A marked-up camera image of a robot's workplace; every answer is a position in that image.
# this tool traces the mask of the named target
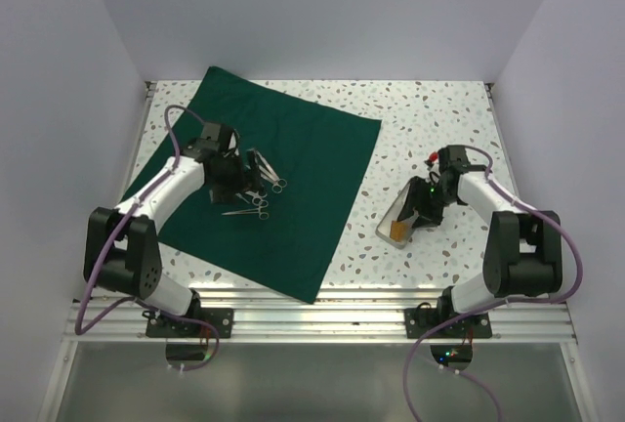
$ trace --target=black mounting bracket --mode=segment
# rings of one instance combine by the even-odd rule
[[[155,312],[143,312],[147,318],[146,337],[164,339],[199,338],[202,326],[187,324],[170,319],[166,316],[157,316]],[[194,319],[206,321],[219,332],[220,339],[228,339],[232,334],[234,311],[232,308],[201,308],[193,315]]]
[[[442,322],[438,310],[432,308],[429,303],[422,303],[417,308],[406,308],[403,311],[403,320],[408,339],[418,339]],[[491,338],[492,329],[488,314],[467,317],[430,336],[429,339],[463,339],[472,329],[474,339]]]

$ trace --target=wire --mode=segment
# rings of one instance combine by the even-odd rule
[[[473,327],[470,327],[469,330],[467,331],[467,334],[465,334],[465,337],[462,338],[460,347],[465,345],[465,342],[467,342],[467,339],[469,339],[469,346],[471,346],[471,349],[473,349]]]
[[[428,319],[428,315],[423,316],[423,319],[422,319],[421,310],[423,310],[424,308],[431,309],[432,305],[430,305],[429,302],[423,302],[423,303],[420,303],[415,310],[415,315],[417,317],[417,324],[419,324],[419,327],[422,327],[422,328],[432,325],[431,323],[432,320]]]
[[[430,181],[434,184],[438,183],[438,180],[440,180],[440,174],[436,171],[431,171],[428,173],[428,176],[430,177]]]
[[[408,369],[410,367],[410,363],[414,359],[417,349],[423,343],[424,340],[428,339],[430,336],[436,334],[437,332],[443,330],[445,327],[455,324],[456,322],[462,321],[463,319],[467,317],[472,317],[474,315],[479,315],[479,314],[488,312],[495,308],[501,307],[502,305],[507,304],[507,303],[540,303],[540,304],[562,303],[566,301],[568,298],[570,298],[575,292],[577,292],[577,290],[579,289],[579,286],[582,283],[582,279],[584,277],[584,267],[582,264],[581,254],[579,253],[579,249],[577,248],[575,241],[568,234],[568,232],[566,232],[560,224],[550,219],[543,213],[537,211],[533,207],[525,204],[524,202],[521,202],[518,199],[515,199],[514,197],[512,197],[510,194],[508,194],[508,192],[505,189],[501,188],[496,181],[490,179],[492,166],[494,164],[494,160],[492,156],[490,155],[490,153],[488,153],[486,150],[483,150],[477,147],[472,147],[472,146],[461,146],[461,147],[481,153],[488,159],[488,166],[486,167],[486,171],[484,172],[484,177],[486,178],[488,185],[491,186],[500,196],[502,196],[504,199],[509,201],[515,207],[518,207],[520,210],[527,212],[528,214],[531,214],[534,217],[539,218],[540,220],[545,222],[547,225],[549,225],[551,228],[553,228],[556,232],[558,232],[562,236],[562,238],[564,238],[564,241],[566,241],[566,243],[568,244],[568,247],[570,248],[570,251],[573,254],[573,258],[575,260],[576,277],[575,277],[575,281],[573,282],[571,287],[568,289],[568,291],[566,291],[562,296],[558,298],[551,299],[551,298],[510,297],[508,299],[497,300],[491,304],[477,307],[474,310],[461,313],[460,315],[457,315],[451,319],[448,319],[447,321],[439,324],[438,326],[435,326],[432,329],[428,330],[419,339],[417,339],[417,342],[415,342],[412,345],[410,352],[408,353],[408,356],[406,357],[406,360],[403,365],[403,372],[402,372],[403,395],[406,399],[406,403],[408,404],[408,408],[410,409],[412,416],[417,422],[423,422],[423,419],[419,416],[416,408],[414,407],[414,404],[412,403],[410,394],[408,392]],[[476,385],[480,386],[490,396],[490,398],[492,399],[495,405],[495,409],[497,410],[497,421],[502,422],[503,411],[501,410],[501,404],[499,403],[499,400],[495,397],[494,393],[486,385],[481,383],[480,380],[478,380],[476,377],[469,375],[467,373],[464,373],[464,372],[460,372],[460,375],[474,382]]]
[[[116,300],[111,305],[109,305],[104,310],[102,310],[101,313],[99,313],[96,317],[94,317],[91,321],[89,321],[83,327],[83,321],[85,319],[85,314],[87,313],[87,307],[89,305],[89,301],[91,300],[91,294],[93,293],[93,290],[96,287],[96,282],[98,281],[98,275],[100,274],[100,271],[102,270],[102,267],[104,266],[104,261],[106,260],[106,256],[108,255],[108,252],[110,251],[110,248],[112,247],[113,243],[115,242],[115,239],[124,230],[124,228],[126,227],[126,224],[132,218],[133,214],[139,208],[139,206],[143,203],[143,201],[146,200],[146,198],[156,188],[158,188],[158,186],[160,186],[169,176],[172,175],[172,172],[178,167],[178,165],[180,163],[180,156],[181,156],[180,155],[180,145],[178,144],[178,139],[176,139],[176,135],[174,134],[174,130],[173,130],[172,125],[171,125],[171,123],[169,121],[169,112],[172,109],[181,109],[183,111],[186,111],[190,115],[192,115],[195,119],[197,119],[201,124],[204,124],[204,120],[199,115],[197,115],[195,112],[191,111],[190,109],[188,109],[188,108],[186,108],[184,106],[169,105],[169,106],[167,106],[165,108],[165,114],[164,114],[164,116],[165,116],[165,127],[167,129],[167,132],[169,134],[170,139],[172,140],[172,145],[174,146],[174,164],[173,164],[172,170],[171,171],[166,171],[161,176],[159,176],[156,180],[154,180],[154,182],[151,185],[149,185],[137,197],[137,200],[135,201],[135,203],[133,203],[133,205],[130,207],[130,209],[128,209],[128,212],[126,212],[126,214],[121,218],[119,223],[115,226],[113,231],[110,233],[110,235],[106,239],[106,242],[104,243],[104,246],[103,246],[102,250],[100,251],[100,254],[98,255],[98,258],[96,259],[96,263],[94,264],[94,267],[93,267],[93,269],[91,271],[91,275],[89,276],[89,280],[87,281],[87,286],[85,287],[85,292],[83,293],[82,300],[80,301],[80,306],[78,308],[78,315],[76,317],[76,322],[74,323],[74,332],[78,336],[81,336],[81,335],[85,334],[86,332],[88,332],[98,322],[100,322],[106,315],[108,315],[111,311],[113,311],[115,308],[117,308],[122,303],[130,302],[130,301],[137,301],[134,297],[123,297],[123,298],[120,298],[119,300]],[[143,302],[137,301],[137,303],[142,305],[144,308],[148,308],[149,310],[158,311],[156,308],[150,307],[149,305],[146,305]],[[180,322],[188,322],[188,323],[191,323],[191,324],[199,324],[200,326],[204,326],[205,328],[210,330],[213,333],[213,335],[215,336],[215,351],[213,351],[212,356],[217,353],[217,350],[219,349],[219,332],[217,332],[217,329],[215,329],[214,326],[212,326],[208,322],[201,321],[199,319],[191,319],[191,318],[183,317],[183,316],[175,316],[175,315],[169,314],[169,313],[164,312],[164,311],[160,311],[160,313],[162,315],[167,316],[170,319],[175,319],[175,320],[180,321]],[[184,371],[200,368],[201,366],[204,366],[207,362],[208,362],[208,359],[206,359],[200,365],[192,365],[190,367],[185,367]]]
[[[199,331],[199,347],[204,352],[204,358],[202,359],[202,361],[207,361],[208,359],[211,359],[213,357],[213,355],[215,355],[215,352],[209,353],[209,350],[210,350],[210,348],[209,348],[210,337],[211,337],[210,330],[206,326],[202,326],[202,328]],[[176,360],[176,359],[177,360],[184,360],[185,357],[187,357],[187,355],[185,355],[185,354],[175,354],[173,356],[167,355],[167,354],[165,355],[165,358],[167,359],[168,362],[171,359],[173,359],[173,360]],[[187,371],[187,370],[185,370],[185,368],[182,365],[179,367],[179,369],[181,371]]]
[[[229,149],[224,155],[224,157],[229,157],[231,155],[234,155],[240,146],[241,139],[238,135],[238,132],[236,132],[236,129],[232,129],[232,133],[234,134],[234,147]]]

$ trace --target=speckled white table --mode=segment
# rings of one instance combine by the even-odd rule
[[[166,136],[164,108],[170,104],[187,105],[199,83],[158,82],[133,179]],[[487,149],[495,158],[497,179],[512,190],[502,144],[481,82],[288,80],[256,83],[341,111],[382,119],[369,167],[322,289],[443,288],[480,271],[488,228],[469,207],[450,206],[445,210],[440,227],[416,232],[403,250],[393,248],[376,236],[375,228],[408,179],[417,174],[427,175],[423,160],[449,144]],[[263,288],[220,269],[219,265],[200,261],[162,244],[160,248],[165,273],[183,285]]]

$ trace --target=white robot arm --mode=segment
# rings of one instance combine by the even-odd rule
[[[420,228],[442,222],[451,203],[469,205],[490,225],[482,271],[444,290],[437,301],[437,320],[475,310],[502,298],[537,297],[560,290],[563,281],[561,236],[549,225],[519,208],[514,196],[500,185],[495,189],[486,167],[472,164],[464,146],[448,146],[426,162],[430,179],[412,178],[380,222],[377,234],[403,247]],[[560,223],[558,215],[542,211]]]
[[[108,249],[96,285],[135,297],[169,315],[197,318],[201,307],[196,292],[162,273],[157,236],[183,201],[204,186],[213,202],[231,202],[240,192],[263,190],[256,152],[248,150],[246,166],[237,146],[238,135],[232,128],[206,122],[201,136],[170,157],[132,197],[113,209],[96,209],[89,218],[85,279],[90,279],[113,230],[130,216]]]

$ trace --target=forceps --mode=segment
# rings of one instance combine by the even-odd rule
[[[252,190],[247,190],[245,193],[252,198],[252,204],[255,205],[256,207],[264,208],[270,205],[270,203],[265,199],[265,197],[267,197],[266,193],[263,195],[260,195],[257,192],[253,192]],[[243,194],[240,193],[240,194],[237,194],[236,196],[239,199],[243,200],[245,203],[247,204],[250,203],[247,197],[245,197]]]
[[[261,207],[256,209],[235,210],[233,212],[224,212],[222,215],[249,215],[256,214],[261,220],[266,220],[270,217],[269,212],[265,212]]]
[[[265,181],[269,181],[271,183],[271,190],[273,192],[275,192],[276,194],[280,194],[282,190],[287,186],[286,180],[280,178],[277,173],[275,173],[275,170],[271,167],[271,165],[267,162],[267,159],[264,158],[259,151],[257,151],[256,149],[254,149],[254,151],[256,151],[256,154],[264,165],[263,166],[259,164],[258,167],[259,171],[261,172],[261,177]]]

